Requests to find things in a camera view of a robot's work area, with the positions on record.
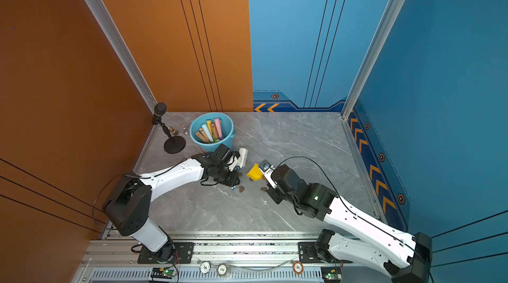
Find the green trowel wooden handle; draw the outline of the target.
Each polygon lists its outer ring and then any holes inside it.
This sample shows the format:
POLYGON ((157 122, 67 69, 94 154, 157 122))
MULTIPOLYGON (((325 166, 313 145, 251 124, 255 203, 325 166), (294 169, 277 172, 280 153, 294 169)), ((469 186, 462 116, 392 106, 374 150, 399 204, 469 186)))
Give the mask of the green trowel wooden handle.
POLYGON ((195 133, 196 137, 204 144, 209 144, 210 141, 209 139, 207 138, 206 135, 204 135, 203 133, 201 133, 200 131, 196 132, 195 133))

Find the lime trowel yellow handle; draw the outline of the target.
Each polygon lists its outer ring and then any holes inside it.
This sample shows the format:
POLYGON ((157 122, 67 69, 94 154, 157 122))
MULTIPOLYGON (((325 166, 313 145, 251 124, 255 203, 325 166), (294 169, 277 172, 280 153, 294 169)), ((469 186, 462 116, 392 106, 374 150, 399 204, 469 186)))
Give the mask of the lime trowel yellow handle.
POLYGON ((213 134, 213 133, 214 133, 214 131, 213 131, 213 129, 212 129, 212 121, 211 121, 211 120, 207 120, 207 121, 206 121, 206 125, 207 125, 207 128, 208 128, 209 132, 210 132, 211 134, 213 134))

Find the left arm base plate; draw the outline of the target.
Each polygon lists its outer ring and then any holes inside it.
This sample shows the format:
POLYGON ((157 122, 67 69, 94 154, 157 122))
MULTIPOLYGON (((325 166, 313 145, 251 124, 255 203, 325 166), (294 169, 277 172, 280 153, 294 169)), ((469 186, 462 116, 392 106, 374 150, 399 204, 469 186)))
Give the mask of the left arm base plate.
POLYGON ((166 243, 159 251, 152 252, 142 245, 138 264, 190 264, 194 253, 193 242, 166 243))

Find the yellow trowel wooden handle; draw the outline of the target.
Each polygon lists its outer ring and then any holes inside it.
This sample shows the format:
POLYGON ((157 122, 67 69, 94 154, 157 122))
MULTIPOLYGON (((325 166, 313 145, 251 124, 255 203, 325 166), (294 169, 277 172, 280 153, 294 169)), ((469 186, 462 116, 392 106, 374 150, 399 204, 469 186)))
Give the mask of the yellow trowel wooden handle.
POLYGON ((259 167, 259 164, 256 163, 251 168, 251 170, 247 173, 247 176, 252 181, 259 181, 259 180, 262 180, 262 178, 264 177, 264 174, 263 174, 263 171, 261 170, 261 168, 259 167))

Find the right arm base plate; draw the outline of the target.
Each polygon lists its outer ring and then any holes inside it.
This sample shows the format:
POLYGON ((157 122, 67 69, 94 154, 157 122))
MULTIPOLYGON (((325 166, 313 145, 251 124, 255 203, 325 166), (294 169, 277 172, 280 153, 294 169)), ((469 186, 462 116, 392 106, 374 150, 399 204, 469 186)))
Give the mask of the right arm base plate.
POLYGON ((352 264, 352 261, 336 259, 329 245, 302 241, 298 242, 298 257, 302 264, 327 263, 327 264, 352 264))

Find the purple trowel pink handle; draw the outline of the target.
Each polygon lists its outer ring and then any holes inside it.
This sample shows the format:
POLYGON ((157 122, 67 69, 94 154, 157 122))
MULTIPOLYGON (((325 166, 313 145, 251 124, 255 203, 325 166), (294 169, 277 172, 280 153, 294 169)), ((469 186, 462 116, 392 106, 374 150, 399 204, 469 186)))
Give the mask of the purple trowel pink handle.
POLYGON ((218 138, 219 138, 220 140, 223 140, 224 135, 223 135, 223 133, 222 133, 221 120, 220 120, 219 118, 215 118, 215 119, 214 119, 214 124, 215 124, 215 126, 216 126, 216 131, 217 131, 217 133, 218 133, 218 138))

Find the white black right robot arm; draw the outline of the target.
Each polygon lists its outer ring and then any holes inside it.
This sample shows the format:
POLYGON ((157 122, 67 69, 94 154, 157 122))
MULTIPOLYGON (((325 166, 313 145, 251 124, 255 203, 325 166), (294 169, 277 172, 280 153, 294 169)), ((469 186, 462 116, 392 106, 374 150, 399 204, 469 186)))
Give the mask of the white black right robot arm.
POLYGON ((299 216, 315 218, 354 236, 347 239, 322 230, 314 248, 326 263, 350 261, 376 270, 392 282, 432 282, 432 240, 418 232, 393 228, 356 208, 335 189, 306 183, 287 165, 267 161, 259 166, 267 181, 267 194, 276 204, 291 203, 299 216))

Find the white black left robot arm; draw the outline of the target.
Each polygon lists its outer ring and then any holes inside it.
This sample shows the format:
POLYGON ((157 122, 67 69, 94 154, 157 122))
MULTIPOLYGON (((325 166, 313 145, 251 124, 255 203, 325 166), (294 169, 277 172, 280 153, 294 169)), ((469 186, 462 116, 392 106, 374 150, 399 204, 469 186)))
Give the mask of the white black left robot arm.
POLYGON ((137 240, 157 262, 169 263, 176 257, 176 247, 170 236, 149 218, 151 203, 192 182, 237 186, 247 155, 246 148, 235 151, 220 144, 213 152, 196 154, 167 169, 124 174, 104 202, 103 211, 121 235, 137 240))

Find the green trowel brown handle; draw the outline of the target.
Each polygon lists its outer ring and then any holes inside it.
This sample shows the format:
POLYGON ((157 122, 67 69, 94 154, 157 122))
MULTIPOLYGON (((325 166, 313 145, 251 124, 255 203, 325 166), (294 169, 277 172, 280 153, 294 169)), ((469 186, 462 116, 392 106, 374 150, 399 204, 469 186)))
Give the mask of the green trowel brown handle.
POLYGON ((215 125, 213 122, 212 122, 212 129, 213 129, 213 131, 214 131, 214 133, 213 133, 213 135, 212 135, 212 136, 213 136, 213 138, 214 138, 214 140, 215 140, 215 141, 219 141, 219 140, 220 140, 220 138, 219 138, 219 135, 218 135, 218 131, 217 131, 217 129, 216 129, 216 125, 215 125))

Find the light blue trowel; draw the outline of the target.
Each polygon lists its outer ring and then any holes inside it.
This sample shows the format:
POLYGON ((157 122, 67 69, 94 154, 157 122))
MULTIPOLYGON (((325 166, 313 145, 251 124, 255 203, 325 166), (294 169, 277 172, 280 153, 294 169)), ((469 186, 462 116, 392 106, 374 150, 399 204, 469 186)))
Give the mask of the light blue trowel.
POLYGON ((202 128, 202 131, 205 133, 205 135, 206 135, 207 139, 209 140, 209 142, 210 143, 214 143, 213 135, 211 134, 207 124, 202 124, 201 128, 202 128))

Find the white cleaning brush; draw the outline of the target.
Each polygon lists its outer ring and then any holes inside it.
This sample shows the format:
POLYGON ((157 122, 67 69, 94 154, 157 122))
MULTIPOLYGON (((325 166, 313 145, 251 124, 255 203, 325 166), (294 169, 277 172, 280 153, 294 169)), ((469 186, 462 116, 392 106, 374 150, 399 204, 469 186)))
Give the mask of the white cleaning brush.
POLYGON ((240 148, 238 154, 235 155, 234 162, 231 164, 232 169, 242 169, 247 161, 248 150, 246 148, 240 148))

